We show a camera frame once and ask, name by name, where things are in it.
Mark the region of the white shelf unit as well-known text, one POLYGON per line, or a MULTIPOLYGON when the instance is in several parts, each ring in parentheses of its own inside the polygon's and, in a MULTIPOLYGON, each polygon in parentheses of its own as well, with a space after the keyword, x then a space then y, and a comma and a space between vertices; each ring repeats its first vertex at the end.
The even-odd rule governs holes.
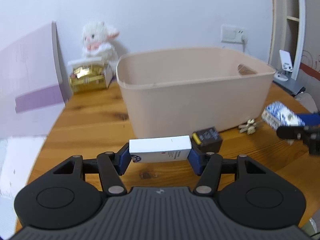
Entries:
POLYGON ((269 64, 282 68, 280 50, 288 51, 293 63, 291 80, 298 77, 306 31, 306 0, 272 0, 272 37, 269 64))

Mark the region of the grey laptop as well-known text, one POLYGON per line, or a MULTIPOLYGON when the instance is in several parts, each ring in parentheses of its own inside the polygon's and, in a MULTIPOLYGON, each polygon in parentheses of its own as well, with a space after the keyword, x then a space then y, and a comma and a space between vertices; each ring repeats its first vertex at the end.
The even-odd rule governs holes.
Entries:
POLYGON ((294 79, 288 79, 287 81, 281 81, 273 78, 273 82, 290 94, 292 97, 297 96, 300 93, 304 93, 306 88, 298 81, 294 79))

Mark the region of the beige plastic storage bin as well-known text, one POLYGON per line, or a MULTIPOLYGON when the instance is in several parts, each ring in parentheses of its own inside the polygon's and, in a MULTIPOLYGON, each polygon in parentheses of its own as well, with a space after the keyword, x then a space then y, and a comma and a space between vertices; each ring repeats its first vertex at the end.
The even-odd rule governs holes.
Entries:
POLYGON ((257 118, 274 72, 237 50, 199 47, 123 55, 116 77, 135 136, 156 138, 257 118))

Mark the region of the white phone stand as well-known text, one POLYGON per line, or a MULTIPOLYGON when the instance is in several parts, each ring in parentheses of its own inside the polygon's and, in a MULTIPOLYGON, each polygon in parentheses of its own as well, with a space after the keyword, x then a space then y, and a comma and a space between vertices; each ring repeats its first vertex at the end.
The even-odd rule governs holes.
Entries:
POLYGON ((291 59, 291 54, 288 51, 279 51, 281 69, 276 71, 273 79, 274 81, 286 82, 289 80, 289 74, 293 72, 293 64, 291 59))

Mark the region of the white small box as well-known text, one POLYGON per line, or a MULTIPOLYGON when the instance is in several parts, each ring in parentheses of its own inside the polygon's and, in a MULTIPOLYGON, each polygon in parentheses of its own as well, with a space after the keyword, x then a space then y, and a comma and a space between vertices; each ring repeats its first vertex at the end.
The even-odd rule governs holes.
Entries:
POLYGON ((129 153, 134 163, 182 161, 187 159, 190 150, 188 135, 129 140, 129 153))

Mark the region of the blue white porcelain tissue pack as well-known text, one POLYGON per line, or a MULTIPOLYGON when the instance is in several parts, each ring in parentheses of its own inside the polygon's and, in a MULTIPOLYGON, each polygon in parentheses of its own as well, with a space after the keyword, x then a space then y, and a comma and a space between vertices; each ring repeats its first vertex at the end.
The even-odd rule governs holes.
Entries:
POLYGON ((280 126, 305 126, 305 122, 280 101, 267 105, 261 118, 274 130, 280 126))

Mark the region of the lilac headboard panel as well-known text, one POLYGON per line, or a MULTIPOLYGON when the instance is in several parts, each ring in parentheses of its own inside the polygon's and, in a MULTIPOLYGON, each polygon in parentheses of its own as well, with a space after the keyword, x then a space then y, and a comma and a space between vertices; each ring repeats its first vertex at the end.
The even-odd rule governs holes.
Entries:
POLYGON ((48 135, 65 107, 55 22, 1 50, 1 137, 48 135))

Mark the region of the white plush lamb toy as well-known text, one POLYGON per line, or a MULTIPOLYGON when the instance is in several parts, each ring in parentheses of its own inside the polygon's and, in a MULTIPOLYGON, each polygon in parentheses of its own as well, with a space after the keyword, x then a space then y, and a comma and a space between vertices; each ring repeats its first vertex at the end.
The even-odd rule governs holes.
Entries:
POLYGON ((117 61, 118 54, 111 43, 119 36, 119 31, 103 21, 89 22, 82 31, 83 57, 102 57, 105 61, 117 61))

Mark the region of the black small box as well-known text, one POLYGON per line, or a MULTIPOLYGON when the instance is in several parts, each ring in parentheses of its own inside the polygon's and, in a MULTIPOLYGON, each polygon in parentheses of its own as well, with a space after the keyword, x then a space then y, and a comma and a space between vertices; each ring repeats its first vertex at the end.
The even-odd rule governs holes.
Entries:
POLYGON ((219 153, 223 139, 215 127, 210 127, 193 132, 191 141, 202 153, 219 153))

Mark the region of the white wall switch socket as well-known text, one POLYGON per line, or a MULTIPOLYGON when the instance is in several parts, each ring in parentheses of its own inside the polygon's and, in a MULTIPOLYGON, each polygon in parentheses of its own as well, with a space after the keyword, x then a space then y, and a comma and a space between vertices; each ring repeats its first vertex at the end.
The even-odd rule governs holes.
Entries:
POLYGON ((221 25, 221 42, 244 44, 247 42, 247 30, 242 27, 221 25))

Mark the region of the gold snack box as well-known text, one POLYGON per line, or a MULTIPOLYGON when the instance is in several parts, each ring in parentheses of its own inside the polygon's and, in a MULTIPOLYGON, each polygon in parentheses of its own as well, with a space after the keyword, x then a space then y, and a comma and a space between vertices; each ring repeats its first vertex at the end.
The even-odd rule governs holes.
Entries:
POLYGON ((73 93, 108 89, 113 72, 102 57, 88 57, 68 62, 72 68, 69 85, 73 93))

